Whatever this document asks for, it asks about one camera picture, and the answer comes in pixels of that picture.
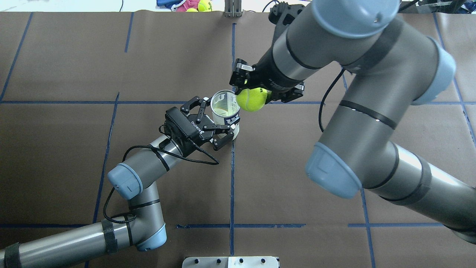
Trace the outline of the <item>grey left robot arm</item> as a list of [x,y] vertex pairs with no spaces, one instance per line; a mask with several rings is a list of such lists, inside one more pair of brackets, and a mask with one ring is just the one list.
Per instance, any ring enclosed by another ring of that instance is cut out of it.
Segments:
[[1,250],[2,268],[69,267],[103,255],[113,255],[135,246],[152,251],[167,242],[167,226],[161,209],[156,181],[184,160],[206,165],[219,161],[190,159],[194,151],[208,155],[201,146],[211,142],[215,150],[231,142],[236,117],[230,124],[212,120],[205,114],[214,100],[192,97],[165,113],[159,127],[161,136],[147,145],[130,147],[122,161],[108,174],[112,184],[104,207],[104,219],[94,217],[92,224],[70,224],[70,230],[27,243],[14,243]]

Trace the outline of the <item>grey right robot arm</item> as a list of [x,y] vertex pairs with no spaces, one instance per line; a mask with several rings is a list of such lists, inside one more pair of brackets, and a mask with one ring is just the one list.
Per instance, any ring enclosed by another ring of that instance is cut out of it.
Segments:
[[390,140],[408,107],[431,102],[456,71],[454,58],[398,8],[398,0],[312,1],[284,29],[276,22],[258,63],[236,60],[230,84],[237,94],[261,87],[289,102],[336,61],[355,78],[315,144],[308,177],[343,198],[368,189],[474,244],[475,188]]

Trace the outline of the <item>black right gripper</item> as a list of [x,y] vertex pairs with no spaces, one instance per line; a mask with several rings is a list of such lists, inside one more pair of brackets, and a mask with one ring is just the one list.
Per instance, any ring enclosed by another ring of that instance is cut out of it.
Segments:
[[303,80],[291,79],[277,68],[271,48],[253,66],[243,59],[236,59],[229,81],[235,95],[239,95],[244,89],[260,87],[269,90],[266,103],[287,103],[301,98],[305,90],[301,83]]

